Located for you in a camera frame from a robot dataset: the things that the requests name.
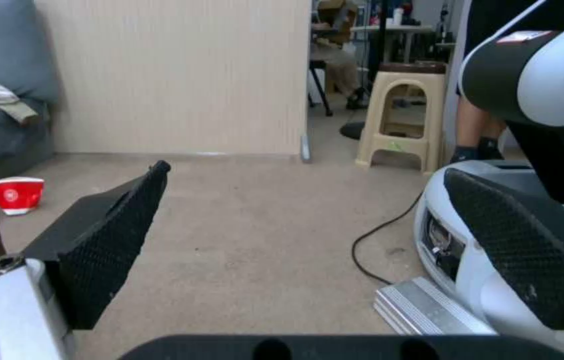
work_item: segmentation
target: textured rubber pad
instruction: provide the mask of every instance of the textured rubber pad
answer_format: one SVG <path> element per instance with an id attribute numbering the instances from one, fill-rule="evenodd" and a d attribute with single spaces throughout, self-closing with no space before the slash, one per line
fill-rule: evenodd
<path id="1" fill-rule="evenodd" d="M 542 323 L 564 330 L 564 207 L 449 169 L 444 186 L 488 259 Z"/>
<path id="2" fill-rule="evenodd" d="M 24 249 L 44 261 L 71 328 L 92 329 L 124 285 L 170 170 L 159 161 L 140 178 L 81 198 Z"/>

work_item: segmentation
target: person's leg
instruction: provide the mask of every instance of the person's leg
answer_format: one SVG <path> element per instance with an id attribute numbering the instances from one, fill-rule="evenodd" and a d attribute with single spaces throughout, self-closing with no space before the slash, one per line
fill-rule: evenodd
<path id="1" fill-rule="evenodd" d="M 311 46 L 311 59 L 327 64 L 328 75 L 339 91 L 348 99 L 347 107 L 356 105 L 362 94 L 358 79 L 358 64 L 353 55 L 336 47 L 323 44 Z"/>
<path id="2" fill-rule="evenodd" d="M 489 120 L 488 112 L 474 106 L 464 96 L 460 96 L 455 123 L 456 146 L 451 158 L 452 163 L 478 158 L 480 137 Z"/>
<path id="3" fill-rule="evenodd" d="M 491 116 L 482 130 L 478 144 L 479 160 L 504 159 L 498 147 L 498 139 L 507 128 L 506 123 L 495 116 Z"/>

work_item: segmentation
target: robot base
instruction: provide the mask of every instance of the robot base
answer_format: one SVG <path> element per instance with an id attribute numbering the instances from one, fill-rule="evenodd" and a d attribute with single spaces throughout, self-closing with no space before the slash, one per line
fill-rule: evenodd
<path id="1" fill-rule="evenodd" d="M 516 191 L 548 197 L 535 172 L 523 163 L 466 161 L 440 169 L 426 186 L 415 215 L 415 247 L 424 268 L 442 291 L 498 333 L 535 340 L 564 352 L 564 331 L 544 326 L 529 310 L 454 210 L 444 186 L 449 167 Z"/>

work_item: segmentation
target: floor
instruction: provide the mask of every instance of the floor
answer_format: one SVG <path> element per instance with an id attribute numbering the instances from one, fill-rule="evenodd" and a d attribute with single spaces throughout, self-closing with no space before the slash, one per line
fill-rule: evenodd
<path id="1" fill-rule="evenodd" d="M 184 333 L 391 333 L 371 306 L 379 284 L 357 271 L 351 242 L 403 212 L 426 178 L 410 157 L 355 167 L 357 141 L 337 134 L 352 112 L 334 110 L 332 118 L 311 110 L 309 165 L 289 157 L 58 155 L 29 171 L 46 189 L 39 209 L 1 219 L 11 252 L 81 196 L 134 178 L 159 158 L 173 166 L 125 286 L 95 330 L 76 333 L 77 358 L 117 358 Z M 392 281 L 422 275 L 412 221 L 372 236 L 360 260 Z"/>

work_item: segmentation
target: black shorts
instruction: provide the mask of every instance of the black shorts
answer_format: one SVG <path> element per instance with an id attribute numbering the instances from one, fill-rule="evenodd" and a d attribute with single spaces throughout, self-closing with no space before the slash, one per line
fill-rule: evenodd
<path id="1" fill-rule="evenodd" d="M 502 29 L 509 21 L 533 5 L 535 0 L 472 0 L 466 25 L 466 58 L 486 39 Z M 556 1 L 543 8 L 541 14 L 525 20 L 529 30 L 564 29 L 564 2 Z"/>

